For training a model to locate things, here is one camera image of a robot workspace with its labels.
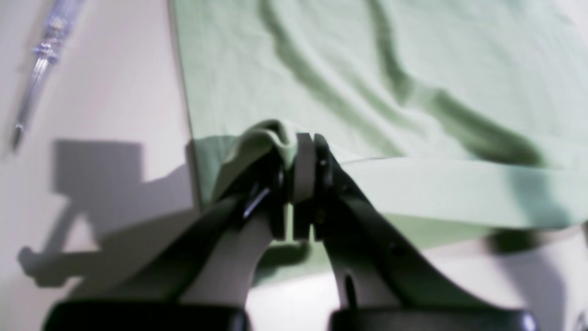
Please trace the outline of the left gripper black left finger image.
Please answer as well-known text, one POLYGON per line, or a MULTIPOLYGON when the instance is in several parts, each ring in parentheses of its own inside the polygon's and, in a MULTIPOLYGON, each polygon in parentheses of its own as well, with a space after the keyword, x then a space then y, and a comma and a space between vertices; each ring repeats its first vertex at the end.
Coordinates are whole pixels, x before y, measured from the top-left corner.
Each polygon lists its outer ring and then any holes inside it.
POLYGON ((89 299, 57 304, 46 331, 250 331, 245 309, 258 262, 285 238, 286 162, 273 141, 147 266, 89 299))

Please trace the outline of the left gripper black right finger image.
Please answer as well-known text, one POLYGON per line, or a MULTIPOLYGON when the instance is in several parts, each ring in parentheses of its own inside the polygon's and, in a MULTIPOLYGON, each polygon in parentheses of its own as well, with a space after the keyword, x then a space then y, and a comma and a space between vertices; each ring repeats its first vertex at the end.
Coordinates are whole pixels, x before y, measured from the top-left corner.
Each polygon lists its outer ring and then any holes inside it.
POLYGON ((330 331, 536 331, 525 309, 493 306, 435 268, 370 203, 326 139, 296 136, 294 238, 329 257, 340 309, 330 331))

